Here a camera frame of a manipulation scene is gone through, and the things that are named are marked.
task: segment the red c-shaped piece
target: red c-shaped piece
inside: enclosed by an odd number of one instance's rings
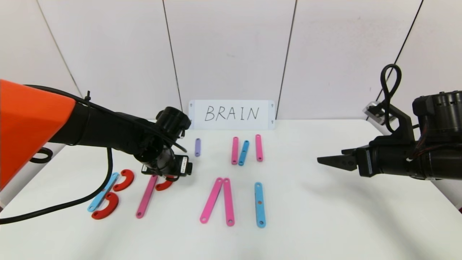
[[[109,201],[109,205],[107,205],[107,207],[102,210],[97,210],[93,212],[93,214],[91,215],[92,218],[103,219],[109,216],[117,208],[117,205],[119,204],[119,197],[115,193],[108,192],[108,194],[106,194],[104,198],[106,198]]]
[[[132,184],[133,179],[135,178],[135,174],[127,169],[123,170],[120,174],[125,176],[125,180],[122,183],[114,185],[113,190],[115,192],[125,190],[128,186],[130,186],[130,184]]]
[[[159,183],[156,185],[156,191],[163,191],[166,190],[168,187],[172,185],[172,181],[166,180],[163,183]]]

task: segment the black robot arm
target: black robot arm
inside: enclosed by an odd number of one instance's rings
[[[415,141],[411,118],[384,100],[399,120],[389,136],[378,136],[369,145],[343,150],[343,155],[318,157],[321,164],[372,177],[379,173],[405,175],[420,180],[462,180],[462,92],[439,93],[414,100],[420,139]]]

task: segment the white wall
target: white wall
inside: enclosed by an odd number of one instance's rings
[[[165,1],[183,107],[279,99],[295,0]]]
[[[38,2],[92,102],[148,119],[181,108],[162,0]]]
[[[365,119],[420,1],[298,1],[277,119]]]
[[[35,0],[0,0],[0,38],[0,78],[80,96]],[[45,147],[56,154],[64,145]],[[7,204],[43,166],[27,163],[0,191],[0,201]]]
[[[440,91],[462,90],[462,2],[459,0],[425,0],[397,64],[402,70],[400,87],[391,103],[411,116],[412,101]],[[389,85],[395,81],[394,74]],[[396,128],[397,121],[392,123]],[[462,182],[433,182],[457,207],[462,207]]]

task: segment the black cable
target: black cable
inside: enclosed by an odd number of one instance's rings
[[[19,216],[0,218],[0,225],[9,224],[9,223],[18,222],[18,221],[23,221],[23,220],[30,219],[30,218],[33,218],[33,217],[38,217],[38,216],[48,214],[48,213],[51,213],[51,212],[54,212],[54,211],[57,211],[57,210],[62,210],[62,209],[65,209],[65,208],[69,208],[69,207],[84,203],[84,202],[89,201],[90,199],[94,198],[96,195],[98,195],[104,189],[104,187],[106,187],[107,183],[109,182],[109,179],[111,178],[112,164],[113,164],[111,148],[107,148],[107,152],[108,152],[108,172],[107,172],[106,178],[104,179],[101,186],[99,188],[97,188],[92,194],[90,194],[88,196],[85,196],[83,198],[79,198],[79,199],[74,200],[74,201],[70,201],[70,202],[66,202],[66,203],[63,203],[63,204],[51,206],[51,207],[48,207],[48,208],[45,208],[45,209],[41,209],[41,210],[37,210],[37,211],[34,211],[34,212],[22,214],[22,215],[19,215]]]
[[[398,62],[398,59],[400,58],[401,52],[402,52],[403,49],[404,49],[404,45],[406,45],[406,41],[407,41],[407,39],[409,38],[409,34],[411,33],[412,28],[414,27],[415,21],[417,20],[417,16],[419,15],[419,12],[420,12],[420,9],[421,9],[423,3],[424,3],[424,0],[422,0],[422,1],[420,2],[419,8],[417,9],[417,12],[415,13],[414,20],[412,20],[412,23],[411,23],[411,27],[410,27],[409,30],[407,31],[406,38],[404,38],[404,42],[403,42],[403,44],[401,45],[400,51],[398,52],[398,56],[396,56],[396,59],[395,59],[395,62],[394,62],[395,64]],[[380,92],[378,93],[377,98],[376,98],[376,101],[378,101],[378,99],[380,98],[380,95],[382,94],[382,91],[383,91],[383,90],[381,89]]]
[[[388,91],[388,86],[387,86],[387,79],[386,79],[386,73],[387,70],[395,69],[396,71],[396,81],[395,84],[393,85],[393,88],[391,88],[391,91]],[[391,128],[390,125],[390,102],[391,98],[395,94],[396,90],[398,89],[400,83],[401,83],[401,69],[398,67],[396,64],[388,64],[382,69],[382,72],[380,73],[380,84],[382,85],[382,90],[383,90],[383,95],[385,97],[384,101],[382,102],[384,104],[384,109],[385,109],[385,125],[391,133],[394,133],[393,128]]]
[[[119,114],[119,113],[116,113],[112,110],[109,110],[105,107],[102,107],[102,106],[99,106],[99,105],[96,105],[90,101],[87,101],[81,97],[78,97],[78,96],[75,96],[75,95],[72,95],[70,93],[67,93],[65,91],[62,91],[62,90],[59,90],[59,89],[55,89],[55,88],[52,88],[52,87],[44,87],[44,86],[40,86],[40,85],[25,85],[25,86],[28,86],[28,87],[33,87],[33,88],[36,88],[36,89],[40,89],[40,90],[44,90],[44,91],[48,91],[48,92],[51,92],[51,93],[55,93],[55,94],[58,94],[58,95],[61,95],[61,96],[65,96],[65,97],[68,97],[68,98],[72,98],[73,100],[79,102],[79,103],[82,103],[84,105],[90,105],[91,107],[95,108],[95,109],[98,109],[100,111],[103,111],[105,113],[108,113],[110,115],[113,115],[115,117],[118,117],[118,118],[122,118],[124,120],[127,120],[139,127],[142,127],[144,128],[145,130],[147,131],[150,131],[152,133],[154,133],[155,135],[159,136],[160,138],[162,138],[164,141],[166,141],[167,143],[169,144],[172,144],[176,147],[178,147],[181,151],[183,152],[188,152],[183,146],[177,144],[175,141],[171,140],[170,138],[168,138],[166,135],[164,135],[161,131],[157,130],[157,129],[154,129],[154,128],[151,128],[151,127],[148,127],[147,125],[143,124],[143,123],[140,123],[136,120],[133,120],[131,118],[128,118],[126,116],[124,116],[123,114]]]

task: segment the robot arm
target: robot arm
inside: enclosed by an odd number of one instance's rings
[[[411,118],[390,105],[390,98],[376,109],[377,112],[386,107],[385,118],[398,119],[399,127],[390,136],[378,136],[369,145],[343,150],[343,155],[319,157],[317,161],[348,171],[358,168],[359,175],[364,177],[384,173],[419,180],[462,180],[462,92],[441,92],[414,100],[413,112],[420,128],[418,141],[414,139]]]
[[[189,118],[173,107],[161,111],[156,123],[152,123],[93,104],[89,96],[82,99],[48,87],[0,80],[0,91],[0,191],[28,161],[38,161],[33,156],[44,151],[42,146],[46,142],[108,148],[108,176],[112,172],[109,149],[134,155],[146,165],[147,174],[165,176],[170,181],[192,172],[188,157],[175,155],[171,149],[175,145],[186,152],[176,140],[184,136],[191,125]],[[98,190],[78,203],[97,193]],[[0,219],[0,224],[36,217],[76,203],[63,204],[40,214],[25,214],[28,216],[14,220]]]

